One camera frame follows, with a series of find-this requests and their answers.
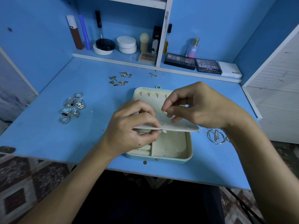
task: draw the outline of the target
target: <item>forearm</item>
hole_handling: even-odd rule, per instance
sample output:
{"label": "forearm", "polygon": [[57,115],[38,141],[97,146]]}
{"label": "forearm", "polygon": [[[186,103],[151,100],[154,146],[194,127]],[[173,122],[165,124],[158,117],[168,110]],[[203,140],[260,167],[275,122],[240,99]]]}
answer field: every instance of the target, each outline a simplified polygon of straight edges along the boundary
{"label": "forearm", "polygon": [[103,149],[93,148],[20,223],[72,223],[96,180],[112,160]]}
{"label": "forearm", "polygon": [[224,129],[269,223],[298,223],[299,181],[248,113]]}

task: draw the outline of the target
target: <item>black eyeshadow palette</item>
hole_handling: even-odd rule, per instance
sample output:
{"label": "black eyeshadow palette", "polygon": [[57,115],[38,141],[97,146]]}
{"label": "black eyeshadow palette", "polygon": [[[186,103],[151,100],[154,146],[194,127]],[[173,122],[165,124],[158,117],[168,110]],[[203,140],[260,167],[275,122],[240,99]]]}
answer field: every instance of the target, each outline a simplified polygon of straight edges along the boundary
{"label": "black eyeshadow palette", "polygon": [[222,71],[219,68],[216,61],[205,60],[205,59],[196,59],[196,68],[199,72],[221,74]]}
{"label": "black eyeshadow palette", "polygon": [[191,57],[186,56],[180,56],[173,53],[167,53],[164,64],[176,66],[176,67],[182,67],[189,70],[195,70],[195,59]]}

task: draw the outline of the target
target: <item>hand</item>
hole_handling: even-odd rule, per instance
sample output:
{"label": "hand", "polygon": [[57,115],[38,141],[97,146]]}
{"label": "hand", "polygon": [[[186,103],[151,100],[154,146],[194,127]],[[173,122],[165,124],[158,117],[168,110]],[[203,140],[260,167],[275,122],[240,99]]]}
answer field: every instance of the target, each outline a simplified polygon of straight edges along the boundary
{"label": "hand", "polygon": [[138,134],[134,127],[145,123],[159,128],[160,124],[153,108],[142,100],[132,99],[122,105],[111,117],[109,125],[99,142],[106,152],[113,157],[141,148],[157,140],[161,130]]}
{"label": "hand", "polygon": [[174,90],[165,100],[162,111],[167,112],[168,118],[175,116],[172,122],[184,118],[205,128],[222,129],[246,115],[246,111],[239,105],[204,82]]}

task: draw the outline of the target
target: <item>person's left hand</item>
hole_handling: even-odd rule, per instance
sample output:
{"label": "person's left hand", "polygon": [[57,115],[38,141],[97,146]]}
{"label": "person's left hand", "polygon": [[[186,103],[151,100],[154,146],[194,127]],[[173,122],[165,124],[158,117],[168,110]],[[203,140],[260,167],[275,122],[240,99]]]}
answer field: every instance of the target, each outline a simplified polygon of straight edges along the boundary
{"label": "person's left hand", "polygon": [[161,130],[153,130],[142,135],[133,130],[134,127],[145,123],[160,127],[153,108],[142,100],[132,99],[126,102],[112,115],[103,138],[99,142],[101,149],[116,157],[156,141]]}

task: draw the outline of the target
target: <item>white round container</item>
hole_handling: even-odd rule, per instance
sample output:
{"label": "white round container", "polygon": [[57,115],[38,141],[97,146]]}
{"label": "white round container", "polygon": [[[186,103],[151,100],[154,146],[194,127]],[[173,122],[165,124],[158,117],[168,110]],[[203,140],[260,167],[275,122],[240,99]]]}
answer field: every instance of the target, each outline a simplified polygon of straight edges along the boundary
{"label": "white round container", "polygon": [[117,38],[119,48],[132,49],[136,46],[136,39],[130,36],[121,36]]}
{"label": "white round container", "polygon": [[93,47],[93,49],[94,49],[94,52],[95,52],[96,54],[98,54],[98,55],[103,55],[103,56],[104,56],[104,55],[109,55],[110,53],[113,52],[113,50],[110,50],[110,51],[104,51],[104,50],[98,49],[96,44],[94,44],[92,47]]}
{"label": "white round container", "polygon": [[131,48],[131,49],[123,49],[123,48],[119,47],[119,51],[124,53],[124,54],[132,54],[132,53],[137,51],[137,45],[135,45],[135,47]]}

